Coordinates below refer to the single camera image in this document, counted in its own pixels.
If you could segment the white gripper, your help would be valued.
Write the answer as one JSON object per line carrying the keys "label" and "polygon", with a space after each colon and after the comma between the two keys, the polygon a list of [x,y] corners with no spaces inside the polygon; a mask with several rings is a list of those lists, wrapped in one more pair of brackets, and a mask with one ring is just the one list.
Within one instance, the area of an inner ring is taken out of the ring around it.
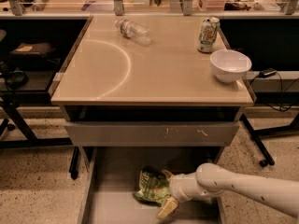
{"label": "white gripper", "polygon": [[169,190],[172,197],[163,201],[157,214],[159,219],[172,214],[178,208],[178,203],[201,201],[214,195],[213,191],[198,184],[196,173],[174,175],[168,170],[162,170],[162,173],[169,180]]}

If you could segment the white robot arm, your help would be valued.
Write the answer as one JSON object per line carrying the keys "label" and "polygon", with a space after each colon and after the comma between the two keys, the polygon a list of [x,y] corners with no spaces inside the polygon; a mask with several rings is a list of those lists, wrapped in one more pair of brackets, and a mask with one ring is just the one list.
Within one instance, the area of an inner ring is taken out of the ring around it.
{"label": "white robot arm", "polygon": [[244,175],[230,172],[213,163],[201,164],[194,173],[173,175],[163,170],[170,197],[166,198],[157,217],[166,218],[180,203],[220,197],[231,191],[261,203],[288,216],[299,215],[299,183],[297,181]]}

